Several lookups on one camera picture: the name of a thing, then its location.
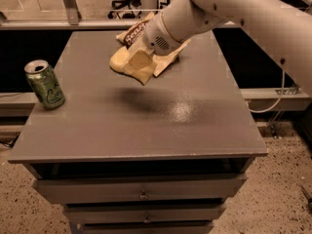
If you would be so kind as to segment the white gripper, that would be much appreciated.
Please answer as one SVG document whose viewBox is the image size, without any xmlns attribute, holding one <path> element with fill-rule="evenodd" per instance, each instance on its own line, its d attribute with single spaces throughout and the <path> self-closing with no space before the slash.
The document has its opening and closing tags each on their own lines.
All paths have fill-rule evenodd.
<svg viewBox="0 0 312 234">
<path fill-rule="evenodd" d="M 181 46 L 168 32 L 162 13 L 158 13 L 147 23 L 143 32 L 143 42 L 158 56 L 169 55 Z M 153 76 L 156 67 L 152 57 L 146 51 L 138 49 L 124 62 L 122 70 L 145 85 Z"/>
</svg>

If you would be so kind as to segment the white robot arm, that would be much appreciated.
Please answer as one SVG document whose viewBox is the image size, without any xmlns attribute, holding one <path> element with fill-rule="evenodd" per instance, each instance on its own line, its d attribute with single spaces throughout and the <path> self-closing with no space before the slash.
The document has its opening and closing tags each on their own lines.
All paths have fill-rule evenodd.
<svg viewBox="0 0 312 234">
<path fill-rule="evenodd" d="M 280 0 L 174 0 L 154 16 L 121 69 L 155 66 L 188 38 L 227 22 L 239 25 L 302 90 L 312 96 L 312 16 Z"/>
</svg>

